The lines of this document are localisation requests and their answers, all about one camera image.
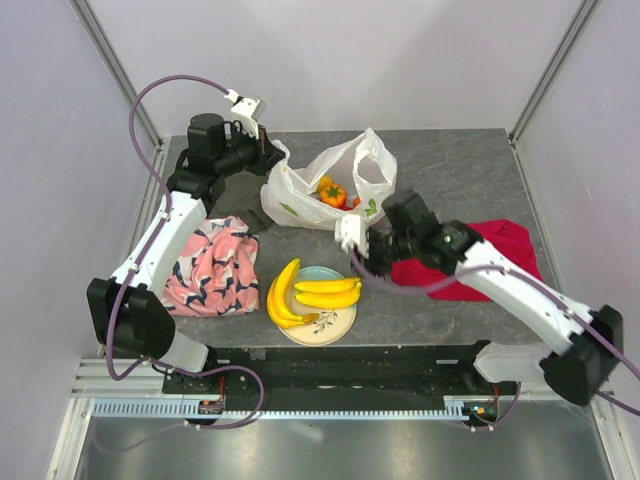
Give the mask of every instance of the wire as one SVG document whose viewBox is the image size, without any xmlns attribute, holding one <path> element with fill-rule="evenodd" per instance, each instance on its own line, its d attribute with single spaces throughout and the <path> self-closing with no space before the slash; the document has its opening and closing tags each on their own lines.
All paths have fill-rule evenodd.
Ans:
<svg viewBox="0 0 640 480">
<path fill-rule="evenodd" d="M 138 138 L 136 137 L 136 131 L 135 131 L 135 118 L 136 118 L 136 110 L 138 109 L 140 102 L 142 101 L 142 99 L 145 97 L 147 93 L 149 93 L 151 90 L 158 87 L 159 85 L 172 82 L 175 80 L 191 80 L 194 82 L 204 83 L 205 85 L 210 85 L 214 88 L 217 88 L 225 95 L 229 94 L 228 89 L 224 88 L 223 86 L 215 82 L 212 82 L 211 80 L 207 80 L 206 78 L 196 77 L 194 75 L 171 75 L 169 77 L 160 78 L 155 82 L 152 82 L 149 85 L 147 85 L 145 88 L 142 89 L 142 91 L 138 94 L 138 96 L 133 101 L 133 104 L 131 105 L 131 109 L 129 110 L 129 136 L 131 137 L 131 143 L 133 144 L 133 148 L 138 154 L 138 158 L 140 159 L 144 167 L 149 171 L 153 179 L 158 183 L 158 185 L 160 185 L 160 188 L 162 189 L 162 194 L 164 195 L 164 198 L 165 198 L 165 212 L 171 211 L 171 203 L 172 203 L 171 192 L 169 191 L 169 187 L 167 187 L 167 183 L 160 176 L 160 174 L 155 171 L 155 169 L 153 168 L 153 166 L 145 156 L 144 152 L 142 151 L 140 144 L 138 143 Z M 144 257 L 146 256 L 147 252 L 151 248 L 151 245 L 153 245 L 153 242 L 155 242 L 156 238 L 158 238 L 158 235 L 160 234 L 160 231 L 162 230 L 162 227 L 164 227 L 167 220 L 168 218 L 165 218 L 165 217 L 160 218 L 160 221 L 151 232 L 149 239 L 142 246 L 140 253 L 134 260 L 134 263 L 136 265 L 140 265 L 142 263 L 142 261 L 144 260 Z M 135 275 L 135 271 L 129 270 L 129 273 L 125 277 L 124 282 L 122 282 L 122 285 L 120 285 L 120 288 L 118 289 L 118 293 L 116 295 L 113 308 L 111 309 L 111 314 L 109 315 L 109 324 L 107 328 L 107 341 L 106 341 L 107 370 L 109 371 L 109 375 L 111 376 L 111 378 L 113 378 L 115 381 L 120 381 L 125 379 L 127 375 L 129 375 L 136 367 L 138 367 L 145 360 L 145 359 L 137 360 L 120 375 L 116 372 L 115 366 L 113 364 L 113 336 L 116 329 L 116 319 L 118 317 L 118 312 L 120 311 L 120 305 L 122 305 L 124 294 L 127 291 L 127 287 L 129 287 L 129 285 L 131 284 L 131 280 L 133 279 L 134 275 Z"/>
<path fill-rule="evenodd" d="M 498 385 L 493 384 L 493 401 L 489 404 L 489 408 L 498 404 L 498 400 L 500 399 L 500 390 L 498 390 Z"/>
<path fill-rule="evenodd" d="M 540 292 L 542 295 L 544 295 L 547 299 L 549 299 L 559 310 L 563 311 L 569 318 L 580 325 L 584 331 L 586 331 L 589 335 L 600 342 L 600 344 L 604 348 L 606 348 L 611 353 L 611 355 L 616 357 L 618 361 L 620 361 L 620 363 L 627 367 L 629 371 L 631 371 L 631 373 L 638 379 L 638 381 L 640 381 L 640 369 L 631 360 L 629 360 L 629 358 L 627 358 L 620 350 L 612 345 L 611 342 L 609 342 L 604 336 L 602 336 L 586 320 L 575 313 L 566 303 L 556 297 L 546 285 L 543 285 L 541 283 L 538 283 L 536 280 L 531 279 L 527 274 L 511 269 L 506 269 L 500 265 L 480 265 L 457 271 L 455 275 L 452 275 L 439 282 L 432 283 L 431 285 L 427 285 L 425 287 L 405 287 L 385 282 L 383 278 L 376 277 L 373 273 L 369 272 L 366 268 L 364 268 L 364 265 L 362 265 L 360 259 L 353 249 L 349 250 L 349 254 L 351 256 L 351 263 L 363 278 L 365 278 L 367 281 L 377 286 L 378 288 L 382 288 L 383 290 L 387 290 L 392 293 L 398 293 L 401 295 L 424 295 L 424 293 L 433 293 L 455 283 L 460 278 L 480 271 L 499 271 L 503 274 L 508 274 L 516 277 L 517 279 L 525 282 L 526 284 Z M 596 395 L 611 402 L 611 404 L 615 405 L 616 407 L 619 407 L 626 412 L 631 413 L 632 415 L 640 417 L 640 410 L 631 407 L 630 405 L 627 405 L 626 403 L 621 402 L 618 399 L 615 399 L 611 395 L 608 395 L 601 391 L 596 392 Z"/>
<path fill-rule="evenodd" d="M 162 193 L 164 195 L 164 199 L 165 199 L 165 212 L 170 212 L 171 211 L 171 192 L 169 191 L 169 188 L 167 187 L 166 182 L 163 180 L 163 178 L 160 176 L 160 174 L 158 172 L 155 171 L 155 169 L 153 168 L 153 166 L 151 165 L 151 163 L 149 162 L 149 160 L 146 158 L 144 152 L 142 151 L 142 148 L 140 147 L 140 144 L 138 143 L 138 139 L 136 137 L 136 132 L 135 132 L 135 116 L 136 116 L 136 110 L 138 109 L 138 106 L 140 105 L 140 102 L 142 101 L 142 99 L 145 97 L 145 95 L 147 95 L 147 93 L 149 93 L 151 90 L 153 90 L 154 88 L 158 87 L 159 85 L 162 85 L 164 83 L 168 83 L 171 81 L 175 81 L 175 80 L 190 80 L 190 81 L 194 81 L 194 82 L 199 82 L 199 83 L 204 83 L 206 85 L 212 86 L 218 90 L 220 90 L 222 93 L 224 93 L 225 95 L 229 94 L 229 90 L 227 90 L 226 88 L 224 88 L 223 86 L 212 82 L 211 80 L 207 80 L 206 78 L 202 78 L 202 77 L 196 77 L 194 75 L 171 75 L 168 77 L 164 77 L 161 78 L 159 80 L 156 80 L 155 82 L 150 83 L 149 85 L 147 85 L 144 89 L 142 89 L 142 91 L 138 94 L 138 96 L 135 98 L 135 100 L 133 101 L 133 104 L 131 105 L 131 109 L 129 110 L 129 136 L 131 137 L 131 143 L 133 144 L 133 148 L 136 151 L 138 158 L 140 158 L 140 161 L 142 162 L 142 164 L 144 165 L 144 167 L 149 171 L 149 173 L 151 174 L 151 176 L 153 177 L 153 179 L 160 185 L 160 188 L 162 190 Z M 165 223 L 167 222 L 168 218 L 166 217 L 161 217 L 160 221 L 158 222 L 158 224 L 155 226 L 155 228 L 153 229 L 153 231 L 151 232 L 151 235 L 149 236 L 149 239 L 144 243 L 144 245 L 142 246 L 140 253 L 138 254 L 138 256 L 135 258 L 134 260 L 134 264 L 135 265 L 140 265 L 142 263 L 142 261 L 144 260 L 144 257 L 146 256 L 147 252 L 149 251 L 149 249 L 151 248 L 151 246 L 153 245 L 153 242 L 158 238 L 158 235 L 160 234 L 160 231 L 162 230 L 162 228 L 164 227 Z M 111 376 L 111 378 L 113 378 L 115 381 L 120 381 L 125 379 L 135 368 L 137 368 L 140 364 L 142 364 L 142 362 L 146 361 L 146 360 L 150 360 L 152 363 L 152 367 L 154 370 L 159 371 L 160 373 L 168 373 L 168 372 L 173 372 L 176 371 L 178 373 L 181 373 L 183 375 L 187 375 L 190 377 L 205 377 L 208 375 L 215 375 L 218 373 L 222 373 L 222 372 L 229 372 L 229 371 L 241 371 L 241 372 L 245 372 L 248 373 L 249 375 L 251 375 L 256 382 L 258 383 L 258 387 L 260 390 L 260 394 L 259 394 L 259 398 L 258 398 L 258 402 L 256 404 L 256 407 L 253 409 L 253 411 L 251 411 L 249 413 L 249 415 L 247 415 L 246 417 L 244 417 L 241 420 L 238 420 L 237 422 L 232 422 L 232 423 L 228 423 L 228 424 L 222 424 L 222 425 L 199 425 L 198 428 L 203 428 L 203 429 L 208 429 L 208 430 L 227 430 L 230 428 L 236 428 L 236 427 L 240 427 L 243 425 L 246 425 L 248 423 L 250 423 L 258 414 L 258 412 L 260 411 L 260 408 L 262 407 L 262 404 L 264 402 L 264 384 L 262 383 L 262 379 L 258 376 L 258 374 L 256 372 L 254 372 L 253 370 L 251 370 L 250 368 L 247 367 L 243 367 L 243 366 L 239 366 L 239 365 L 226 365 L 223 367 L 219 367 L 219 368 L 214 368 L 212 370 L 208 370 L 206 372 L 190 372 L 188 370 L 179 368 L 179 367 L 174 367 L 172 365 L 168 365 L 164 362 L 161 362 L 159 360 L 154 360 L 154 359 L 147 359 L 147 358 L 140 358 L 138 360 L 136 360 L 135 362 L 133 362 L 123 373 L 118 374 L 115 370 L 115 365 L 113 362 L 113 337 L 114 337 L 114 333 L 115 333 L 115 327 L 116 327 L 116 321 L 117 321 L 117 317 L 118 317 L 118 312 L 120 310 L 120 306 L 122 305 L 122 301 L 124 299 L 124 295 L 127 291 L 127 288 L 129 287 L 129 285 L 131 285 L 131 281 L 133 279 L 133 276 L 135 275 L 135 271 L 132 268 L 131 270 L 129 270 L 129 272 L 127 273 L 124 281 L 122 282 L 122 285 L 120 285 L 120 288 L 118 289 L 118 293 L 116 295 L 115 298 L 115 302 L 113 304 L 113 308 L 111 309 L 110 315 L 109 315 L 109 324 L 108 324 L 108 328 L 107 328 L 107 338 L 106 338 L 106 363 L 107 363 L 107 370 L 109 371 L 109 375 Z M 162 367 L 165 368 L 167 370 L 167 372 L 161 372 L 157 367 Z M 104 447 L 102 447 L 97 440 L 95 439 L 95 435 L 93 435 L 93 441 L 94 444 L 96 445 L 96 448 L 98 450 L 100 450 L 102 453 L 105 454 L 109 454 L 109 455 L 114 455 L 114 454 L 119 454 L 119 453 L 126 453 L 128 451 L 133 450 L 134 448 L 139 447 L 140 445 L 143 445 L 144 443 L 158 437 L 159 435 L 162 435 L 166 432 L 169 432 L 171 430 L 174 430 L 178 427 L 183 426 L 184 423 L 177 423 L 177 424 L 173 424 L 173 425 L 169 425 L 165 428 L 162 428 L 160 430 L 158 430 L 157 432 L 155 432 L 152 435 L 149 435 L 148 437 L 143 438 L 142 440 L 129 445 L 128 447 L 124 447 L 121 448 L 119 450 L 109 450 L 106 449 Z"/>
</svg>

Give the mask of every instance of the orange bell pepper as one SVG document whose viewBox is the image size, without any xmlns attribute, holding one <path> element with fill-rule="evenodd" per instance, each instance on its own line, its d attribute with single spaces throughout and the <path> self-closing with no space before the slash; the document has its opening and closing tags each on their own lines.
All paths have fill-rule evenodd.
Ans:
<svg viewBox="0 0 640 480">
<path fill-rule="evenodd" d="M 333 183 L 320 192 L 320 201 L 334 208 L 342 208 L 347 204 L 347 192 Z"/>
</svg>

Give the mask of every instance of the round plate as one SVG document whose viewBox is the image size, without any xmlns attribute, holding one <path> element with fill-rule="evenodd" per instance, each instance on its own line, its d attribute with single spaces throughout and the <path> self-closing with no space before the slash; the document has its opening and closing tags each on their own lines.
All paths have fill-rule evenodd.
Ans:
<svg viewBox="0 0 640 480">
<path fill-rule="evenodd" d="M 338 278 L 344 277 L 330 268 L 306 267 L 298 272 L 294 283 L 304 280 L 335 280 Z M 286 301 L 287 305 L 291 306 L 291 311 L 297 315 L 320 314 L 320 318 L 309 325 L 287 329 L 278 327 L 291 340 L 308 347 L 321 347 L 340 339 L 349 331 L 356 318 L 355 305 L 338 310 L 323 310 L 302 305 L 293 297 L 293 288 L 286 293 Z"/>
</svg>

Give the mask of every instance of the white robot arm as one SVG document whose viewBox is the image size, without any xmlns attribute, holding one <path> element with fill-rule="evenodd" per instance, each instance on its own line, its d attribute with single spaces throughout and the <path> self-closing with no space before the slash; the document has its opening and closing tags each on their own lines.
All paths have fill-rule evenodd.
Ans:
<svg viewBox="0 0 640 480">
<path fill-rule="evenodd" d="M 354 250 L 361 273 L 388 274 L 394 261 L 418 258 L 491 298 L 524 322 L 544 343 L 478 345 L 473 367 L 491 383 L 526 381 L 548 384 L 563 398 L 586 405 L 617 364 L 571 316 L 576 314 L 622 349 L 622 317 L 609 306 L 595 311 L 565 297 L 502 255 L 489 241 L 459 221 L 440 223 L 413 191 L 401 191 L 383 202 L 392 225 L 383 234 L 366 228 L 359 215 L 336 224 L 336 241 Z M 407 293 L 407 287 L 386 288 Z M 408 287 L 409 293 L 424 289 Z"/>
</svg>

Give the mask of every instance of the plastic bag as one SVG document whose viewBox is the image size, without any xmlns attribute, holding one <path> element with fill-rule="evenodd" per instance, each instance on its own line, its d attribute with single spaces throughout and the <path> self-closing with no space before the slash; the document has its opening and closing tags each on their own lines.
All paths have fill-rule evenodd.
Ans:
<svg viewBox="0 0 640 480">
<path fill-rule="evenodd" d="M 328 148 L 307 168 L 296 170 L 289 167 L 289 151 L 278 143 L 286 157 L 273 167 L 260 191 L 262 208 L 278 225 L 334 230 L 336 220 L 347 213 L 362 215 L 368 224 L 384 216 L 382 201 L 395 189 L 398 165 L 373 130 Z M 347 191 L 348 205 L 356 197 L 360 205 L 346 212 L 318 200 L 315 192 L 323 175 Z"/>
</svg>

